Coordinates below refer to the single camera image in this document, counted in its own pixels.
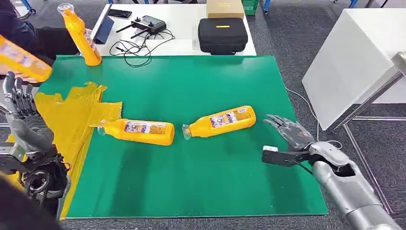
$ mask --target person's sleeve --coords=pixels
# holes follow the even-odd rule
[[[7,12],[11,15],[16,15],[14,6],[10,0],[0,0],[0,12]]]
[[[56,220],[0,176],[0,229],[62,230]]]

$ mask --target cardboard box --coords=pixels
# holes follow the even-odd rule
[[[207,18],[244,18],[241,0],[207,0]]]

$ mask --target black case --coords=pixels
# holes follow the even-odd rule
[[[245,49],[248,34],[240,18],[203,18],[199,22],[200,49],[212,55],[234,55]]]

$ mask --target white table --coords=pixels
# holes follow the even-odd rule
[[[105,13],[108,10],[109,5],[106,5],[93,28],[91,37],[94,38],[97,32],[101,20],[104,18]],[[131,21],[137,17],[142,18],[145,15],[149,15],[154,18],[165,21],[167,28],[172,31],[175,36],[174,40],[168,41],[158,48],[156,48],[151,55],[165,56],[165,55],[210,55],[209,53],[203,53],[199,48],[199,41],[197,37],[197,26],[202,18],[206,18],[206,5],[205,4],[113,4],[111,9],[132,11],[132,15],[129,19],[121,19],[116,17],[110,17],[114,20],[114,25],[110,31],[106,44],[96,45],[98,51],[102,56],[110,55],[111,46],[119,39],[142,44],[143,38],[136,37],[130,39],[131,36],[136,34],[135,28],[126,29],[120,33],[116,33],[117,30],[129,25]],[[236,53],[236,55],[255,56],[254,43],[252,42],[251,32],[249,31],[247,19],[244,17],[244,25],[248,33],[248,43],[242,52]],[[170,36],[164,34],[165,39],[169,39]],[[147,40],[146,45],[149,49],[153,49],[163,40],[157,36],[156,40]],[[117,49],[112,49],[113,54],[120,53]],[[146,49],[139,52],[139,55],[147,53]]]
[[[405,38],[406,9],[343,10],[302,80],[323,130],[397,73],[391,58]],[[374,103],[406,103],[406,79]]]

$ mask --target gray carpet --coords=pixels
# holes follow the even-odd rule
[[[36,27],[62,27],[62,17],[56,11],[64,0],[30,0],[38,14],[29,18]],[[71,0],[75,11],[92,28],[106,0]],[[275,55],[285,85],[305,96],[301,79],[322,46],[342,9],[349,0],[331,3],[329,0],[273,0],[267,15],[260,7],[256,16],[248,17],[248,24],[258,55]],[[298,120],[316,134],[316,121],[311,119],[306,103],[290,95]],[[379,105],[369,109],[369,114],[406,114],[404,105]],[[406,208],[406,144],[403,141],[406,124],[351,122],[350,128],[359,141],[378,181],[382,184],[394,210]],[[343,129],[337,133],[323,132],[321,140],[336,139],[343,143],[343,151],[360,163],[355,150]],[[81,219],[66,220],[61,224],[70,230],[341,230],[349,229],[325,195],[327,216],[281,216],[260,218],[184,218],[184,219]]]

